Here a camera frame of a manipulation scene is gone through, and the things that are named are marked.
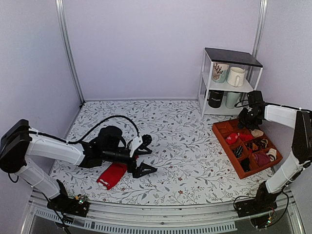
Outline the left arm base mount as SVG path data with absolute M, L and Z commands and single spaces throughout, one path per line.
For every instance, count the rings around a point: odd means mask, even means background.
M 56 182 L 59 185 L 60 194 L 53 199 L 48 199 L 47 208 L 62 214 L 86 217 L 90 207 L 87 197 L 81 194 L 69 197 L 63 183 L 58 179 Z

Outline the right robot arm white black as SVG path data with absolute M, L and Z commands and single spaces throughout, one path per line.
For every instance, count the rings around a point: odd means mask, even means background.
M 312 162 L 311 115 L 309 110 L 264 103 L 244 107 L 239 113 L 239 125 L 249 129 L 267 121 L 267 126 L 273 127 L 269 133 L 273 143 L 283 153 L 289 153 L 274 175 L 265 182 L 268 193 L 280 192 Z

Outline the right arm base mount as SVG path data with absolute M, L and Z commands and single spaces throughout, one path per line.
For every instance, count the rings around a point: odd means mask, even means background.
M 251 219 L 251 224 L 259 230 L 266 229 L 268 227 L 273 226 L 274 224 L 278 223 L 285 215 L 290 198 L 289 196 L 284 192 L 285 188 L 288 186 L 288 184 L 284 185 L 281 190 L 277 193 L 269 193 L 266 188 L 266 182 L 262 182 L 257 191 L 255 197 L 250 197 L 246 195 L 240 195 L 236 197 L 233 201 L 233 208 L 237 212 L 238 217 L 245 217 L 249 215 L 256 215 L 263 212 L 269 212 L 272 211 L 272 214 L 269 214 L 267 216 L 266 221 L 264 221 L 264 218 L 257 217 Z M 286 208 L 284 209 L 283 213 L 279 218 L 276 218 L 276 211 L 277 203 L 276 198 L 283 194 L 287 198 Z

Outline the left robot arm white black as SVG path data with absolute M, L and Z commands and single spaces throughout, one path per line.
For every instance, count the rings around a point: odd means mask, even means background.
M 64 161 L 80 168 L 99 167 L 103 162 L 120 163 L 134 178 L 156 172 L 153 166 L 137 164 L 137 156 L 152 152 L 148 148 L 151 136 L 137 133 L 135 138 L 126 142 L 122 135 L 118 127 L 106 126 L 89 142 L 83 137 L 68 141 L 39 132 L 31 128 L 27 120 L 21 119 L 1 138 L 0 168 L 22 178 L 53 200 L 61 211 L 67 212 L 73 204 L 63 183 L 50 177 L 32 158 L 37 156 Z

